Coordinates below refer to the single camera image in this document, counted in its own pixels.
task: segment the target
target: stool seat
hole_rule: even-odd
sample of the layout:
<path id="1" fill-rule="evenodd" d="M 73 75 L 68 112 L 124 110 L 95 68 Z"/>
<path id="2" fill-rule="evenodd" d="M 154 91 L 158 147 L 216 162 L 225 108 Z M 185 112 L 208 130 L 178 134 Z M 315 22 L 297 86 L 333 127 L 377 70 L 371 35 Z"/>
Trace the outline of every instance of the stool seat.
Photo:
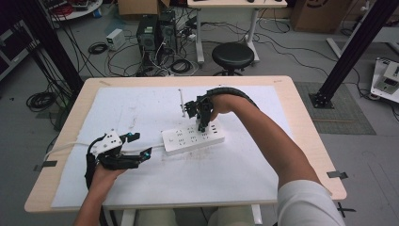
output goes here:
<path id="1" fill-rule="evenodd" d="M 220 44 L 212 52 L 214 62 L 226 70 L 244 69 L 254 58 L 249 47 L 237 42 Z"/>

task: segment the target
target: hand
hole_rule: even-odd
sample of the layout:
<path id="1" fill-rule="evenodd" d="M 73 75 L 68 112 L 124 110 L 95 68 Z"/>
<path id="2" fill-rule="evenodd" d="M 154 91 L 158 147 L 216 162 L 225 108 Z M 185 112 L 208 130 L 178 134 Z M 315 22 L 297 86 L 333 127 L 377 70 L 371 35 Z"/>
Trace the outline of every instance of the hand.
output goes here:
<path id="1" fill-rule="evenodd" d="M 90 190 L 88 191 L 88 196 L 103 202 L 115 180 L 125 171 L 126 169 L 109 170 L 105 169 L 101 164 L 97 165 Z"/>
<path id="2" fill-rule="evenodd" d="M 216 119 L 218 114 L 226 114 L 234 111 L 234 108 L 239 105 L 240 101 L 246 101 L 246 99 L 230 94 L 212 96 L 211 102 L 214 104 L 214 110 L 211 113 L 211 121 Z"/>

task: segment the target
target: black tape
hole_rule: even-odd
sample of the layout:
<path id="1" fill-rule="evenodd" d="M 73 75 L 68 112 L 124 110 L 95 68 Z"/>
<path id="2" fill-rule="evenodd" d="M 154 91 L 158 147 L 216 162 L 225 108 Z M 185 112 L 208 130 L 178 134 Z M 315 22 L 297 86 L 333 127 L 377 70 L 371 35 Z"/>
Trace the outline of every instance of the black tape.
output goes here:
<path id="1" fill-rule="evenodd" d="M 356 212 L 355 209 L 343 208 L 343 207 L 341 206 L 341 203 L 340 203 L 340 202 L 338 202 L 338 206 L 339 206 L 339 207 L 337 208 L 337 210 L 341 213 L 341 215 L 343 216 L 343 218 L 346 217 L 345 211 L 346 211 L 346 212 Z"/>
<path id="2" fill-rule="evenodd" d="M 33 171 L 41 171 L 41 169 L 45 167 L 55 167 L 56 166 L 56 161 L 45 161 L 41 166 L 36 165 L 35 168 L 33 168 Z"/>
<path id="3" fill-rule="evenodd" d="M 339 171 L 331 171 L 327 172 L 329 178 L 336 178 L 339 177 L 341 180 L 348 178 L 346 172 L 339 172 Z"/>

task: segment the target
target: floor mat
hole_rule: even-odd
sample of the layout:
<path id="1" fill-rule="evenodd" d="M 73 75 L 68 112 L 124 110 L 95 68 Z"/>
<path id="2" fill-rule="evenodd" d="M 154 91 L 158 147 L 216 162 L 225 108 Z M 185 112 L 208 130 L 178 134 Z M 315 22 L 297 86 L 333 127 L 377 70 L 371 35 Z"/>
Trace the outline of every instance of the floor mat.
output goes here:
<path id="1" fill-rule="evenodd" d="M 314 108 L 310 93 L 316 93 L 322 83 L 295 82 L 296 89 L 320 134 L 375 135 L 375 130 L 352 98 L 348 88 L 341 85 L 331 102 L 333 109 Z"/>

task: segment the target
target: white sleeve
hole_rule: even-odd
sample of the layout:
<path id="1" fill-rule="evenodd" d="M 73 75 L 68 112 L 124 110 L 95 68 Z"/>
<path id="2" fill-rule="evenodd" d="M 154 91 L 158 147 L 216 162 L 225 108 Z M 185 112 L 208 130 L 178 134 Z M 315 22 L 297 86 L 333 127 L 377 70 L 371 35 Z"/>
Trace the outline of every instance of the white sleeve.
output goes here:
<path id="1" fill-rule="evenodd" d="M 312 181 L 292 181 L 279 189 L 278 223 L 288 225 L 345 225 L 326 189 Z"/>

